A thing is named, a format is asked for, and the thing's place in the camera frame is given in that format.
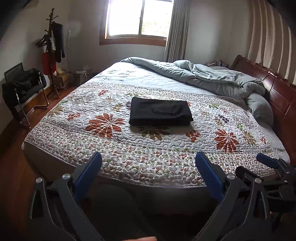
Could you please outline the red-brown wooden headboard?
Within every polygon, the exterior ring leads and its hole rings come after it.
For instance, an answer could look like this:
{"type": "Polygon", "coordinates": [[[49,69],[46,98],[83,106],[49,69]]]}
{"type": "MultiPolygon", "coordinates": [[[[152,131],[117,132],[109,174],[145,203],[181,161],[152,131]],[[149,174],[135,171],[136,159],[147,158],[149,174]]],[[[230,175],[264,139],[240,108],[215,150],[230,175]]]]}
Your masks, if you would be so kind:
{"type": "Polygon", "coordinates": [[[264,97],[273,110],[273,130],[284,145],[290,157],[290,163],[295,165],[295,85],[289,83],[287,79],[270,68],[241,55],[235,58],[231,69],[263,81],[266,88],[264,97]]]}

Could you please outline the red bag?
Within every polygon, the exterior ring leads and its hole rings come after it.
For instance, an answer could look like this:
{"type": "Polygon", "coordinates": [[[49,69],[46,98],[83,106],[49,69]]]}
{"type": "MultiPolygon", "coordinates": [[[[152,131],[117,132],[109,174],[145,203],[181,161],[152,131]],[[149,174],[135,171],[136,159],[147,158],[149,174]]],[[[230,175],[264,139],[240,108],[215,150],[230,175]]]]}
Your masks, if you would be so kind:
{"type": "Polygon", "coordinates": [[[56,72],[55,54],[52,52],[45,52],[42,54],[43,73],[50,75],[56,72]]]}

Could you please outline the grey-green duvet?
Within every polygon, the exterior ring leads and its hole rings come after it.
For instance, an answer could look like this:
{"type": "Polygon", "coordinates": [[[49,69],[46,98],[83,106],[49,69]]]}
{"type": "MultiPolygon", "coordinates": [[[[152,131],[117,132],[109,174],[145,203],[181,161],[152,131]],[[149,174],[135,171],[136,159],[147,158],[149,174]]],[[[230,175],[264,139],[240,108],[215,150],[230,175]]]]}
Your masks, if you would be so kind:
{"type": "Polygon", "coordinates": [[[202,64],[193,64],[189,60],[168,63],[129,57],[122,62],[145,67],[165,77],[219,96],[244,99],[255,119],[273,126],[273,110],[264,98],[266,88],[263,81],[256,77],[230,69],[213,69],[202,64]]]}

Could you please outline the black hanging coat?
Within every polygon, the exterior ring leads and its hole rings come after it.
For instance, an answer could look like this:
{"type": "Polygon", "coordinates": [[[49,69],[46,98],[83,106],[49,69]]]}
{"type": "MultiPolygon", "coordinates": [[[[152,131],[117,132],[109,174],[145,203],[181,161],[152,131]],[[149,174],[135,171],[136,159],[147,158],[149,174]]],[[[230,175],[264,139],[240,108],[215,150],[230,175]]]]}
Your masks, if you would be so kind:
{"type": "Polygon", "coordinates": [[[52,22],[52,31],[55,39],[55,60],[61,63],[62,58],[65,58],[64,52],[64,28],[62,24],[52,22]]]}

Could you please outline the wooden coat rack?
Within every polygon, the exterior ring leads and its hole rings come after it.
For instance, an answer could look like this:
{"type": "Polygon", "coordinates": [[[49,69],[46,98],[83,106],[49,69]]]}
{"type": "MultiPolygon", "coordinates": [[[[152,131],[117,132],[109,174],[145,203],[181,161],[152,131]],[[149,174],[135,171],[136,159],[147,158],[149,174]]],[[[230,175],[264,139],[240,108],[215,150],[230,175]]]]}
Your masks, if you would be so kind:
{"type": "Polygon", "coordinates": [[[55,22],[58,15],[55,15],[55,9],[51,9],[46,20],[48,21],[48,29],[45,35],[36,43],[39,48],[44,47],[45,52],[42,54],[43,73],[48,76],[51,82],[51,90],[49,95],[55,93],[60,98],[59,90],[64,89],[63,80],[58,77],[57,63],[61,63],[65,58],[64,48],[64,27],[62,24],[55,22]]]}

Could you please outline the wicker basket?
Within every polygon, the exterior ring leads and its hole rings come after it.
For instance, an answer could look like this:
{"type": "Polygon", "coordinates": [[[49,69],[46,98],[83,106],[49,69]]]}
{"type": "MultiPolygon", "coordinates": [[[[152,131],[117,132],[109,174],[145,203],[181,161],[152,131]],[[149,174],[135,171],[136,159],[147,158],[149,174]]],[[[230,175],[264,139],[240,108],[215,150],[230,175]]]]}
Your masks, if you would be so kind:
{"type": "Polygon", "coordinates": [[[91,70],[78,70],[75,72],[75,83],[76,85],[82,85],[92,78],[91,70]]]}

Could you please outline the floral quilted bedspread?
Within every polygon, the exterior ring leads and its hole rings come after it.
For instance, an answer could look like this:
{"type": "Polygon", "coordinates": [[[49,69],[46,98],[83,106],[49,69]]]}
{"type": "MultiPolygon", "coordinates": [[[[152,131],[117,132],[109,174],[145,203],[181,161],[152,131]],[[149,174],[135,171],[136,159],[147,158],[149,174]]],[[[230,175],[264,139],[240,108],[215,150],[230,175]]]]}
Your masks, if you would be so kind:
{"type": "Polygon", "coordinates": [[[26,136],[27,160],[49,179],[102,155],[99,176],[129,184],[197,187],[204,185],[196,153],[226,173],[243,166],[260,177],[274,173],[256,160],[274,157],[268,138],[243,100],[169,89],[172,80],[119,62],[59,101],[26,136]],[[134,97],[184,100],[188,126],[131,126],[134,97]]]}

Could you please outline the wooden framed window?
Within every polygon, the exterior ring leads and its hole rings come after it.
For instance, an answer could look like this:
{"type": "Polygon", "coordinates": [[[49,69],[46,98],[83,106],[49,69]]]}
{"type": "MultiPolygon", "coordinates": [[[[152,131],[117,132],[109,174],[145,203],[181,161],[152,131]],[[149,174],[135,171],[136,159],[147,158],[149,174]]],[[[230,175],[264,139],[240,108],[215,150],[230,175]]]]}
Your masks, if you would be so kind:
{"type": "Polygon", "coordinates": [[[173,5],[173,1],[106,1],[100,24],[100,45],[165,47],[173,5]]]}

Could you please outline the grey curtain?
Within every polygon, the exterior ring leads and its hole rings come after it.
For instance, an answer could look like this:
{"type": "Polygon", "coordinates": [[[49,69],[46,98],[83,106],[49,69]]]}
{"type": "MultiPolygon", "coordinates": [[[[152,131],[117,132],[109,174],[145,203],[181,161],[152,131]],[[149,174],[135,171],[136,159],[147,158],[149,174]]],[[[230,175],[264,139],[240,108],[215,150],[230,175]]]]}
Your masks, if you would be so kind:
{"type": "Polygon", "coordinates": [[[190,1],[174,1],[169,35],[166,39],[165,62],[182,60],[185,56],[189,27],[190,1]]]}

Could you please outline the black metal chair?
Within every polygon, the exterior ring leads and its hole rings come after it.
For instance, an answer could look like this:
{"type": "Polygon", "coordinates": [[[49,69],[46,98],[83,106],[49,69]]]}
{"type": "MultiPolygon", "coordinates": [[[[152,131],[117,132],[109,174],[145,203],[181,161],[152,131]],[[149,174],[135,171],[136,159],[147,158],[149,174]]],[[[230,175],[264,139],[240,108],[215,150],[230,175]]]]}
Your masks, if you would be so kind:
{"type": "Polygon", "coordinates": [[[40,70],[35,68],[25,70],[19,63],[4,73],[5,83],[2,84],[2,93],[5,104],[11,111],[14,119],[22,126],[30,128],[28,116],[37,108],[48,108],[49,102],[45,93],[46,79],[40,70]],[[23,104],[34,94],[42,92],[46,101],[45,105],[35,105],[28,113],[23,109],[23,104]]]}

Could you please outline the black pants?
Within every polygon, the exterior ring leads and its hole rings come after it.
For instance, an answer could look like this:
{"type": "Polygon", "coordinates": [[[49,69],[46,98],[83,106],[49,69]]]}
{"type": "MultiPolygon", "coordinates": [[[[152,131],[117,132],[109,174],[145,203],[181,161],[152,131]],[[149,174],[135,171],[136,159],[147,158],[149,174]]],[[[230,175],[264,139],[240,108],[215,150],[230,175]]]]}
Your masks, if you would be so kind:
{"type": "Polygon", "coordinates": [[[188,126],[192,121],[186,101],[132,98],[131,126],[188,126]]]}

